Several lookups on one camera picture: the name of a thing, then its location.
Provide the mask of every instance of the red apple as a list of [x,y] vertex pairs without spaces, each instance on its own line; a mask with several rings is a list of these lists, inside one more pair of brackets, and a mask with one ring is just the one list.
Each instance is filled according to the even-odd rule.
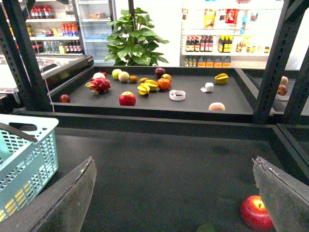
[[60,96],[60,102],[62,103],[69,103],[71,101],[71,98],[68,94],[62,94]]
[[135,106],[136,97],[133,93],[126,91],[120,94],[119,97],[119,104],[126,105],[126,106]]
[[154,71],[154,74],[157,78],[161,78],[161,76],[163,74],[165,74],[165,69],[163,68],[156,68],[155,71]]
[[286,85],[279,85],[278,90],[277,90],[278,95],[284,96],[287,92],[288,92],[288,88],[286,87]]
[[256,231],[268,231],[273,227],[271,218],[258,195],[243,200],[240,213],[247,226]]

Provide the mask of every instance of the black metal post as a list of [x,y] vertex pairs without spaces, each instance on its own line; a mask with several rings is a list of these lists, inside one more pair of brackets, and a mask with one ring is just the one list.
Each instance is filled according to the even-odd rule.
[[257,98],[257,106],[253,112],[254,123],[266,123],[268,119],[278,86],[304,16],[304,11],[296,8],[294,14],[298,12],[298,17],[294,20],[285,20],[287,12],[291,9],[290,7],[293,2],[295,2],[295,0],[285,0],[283,4],[278,27]]
[[28,97],[27,101],[35,102],[34,106],[36,109],[34,110],[36,111],[52,111],[52,107],[47,96],[46,85],[41,76],[39,65],[31,45],[24,15],[19,2],[18,0],[6,0],[3,1],[3,5],[11,22],[11,27],[31,84],[31,98]]
[[309,47],[299,70],[291,96],[286,105],[282,122],[294,124],[298,121],[309,97]]
[[35,98],[30,82],[25,78],[27,74],[2,7],[0,7],[0,47],[17,84],[22,102],[27,110],[35,111],[40,105],[40,99]]

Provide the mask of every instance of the refrigerator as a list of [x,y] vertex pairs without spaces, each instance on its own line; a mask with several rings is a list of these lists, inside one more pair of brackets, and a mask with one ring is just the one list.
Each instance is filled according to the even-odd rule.
[[82,36],[84,53],[92,55],[96,66],[112,66],[114,60],[105,62],[108,54],[106,39],[112,34],[108,24],[116,20],[114,0],[74,0],[76,19]]

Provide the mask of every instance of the shopping basket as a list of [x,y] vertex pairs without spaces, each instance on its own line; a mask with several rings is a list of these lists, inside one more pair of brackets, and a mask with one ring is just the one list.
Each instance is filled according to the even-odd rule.
[[[0,123],[1,222],[30,203],[58,169],[54,132],[58,120],[0,114]],[[20,130],[7,125],[19,125]]]

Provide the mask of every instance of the snack package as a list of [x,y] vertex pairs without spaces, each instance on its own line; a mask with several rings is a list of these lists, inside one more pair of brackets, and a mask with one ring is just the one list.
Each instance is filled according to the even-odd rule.
[[216,12],[212,9],[205,9],[204,28],[213,28]]

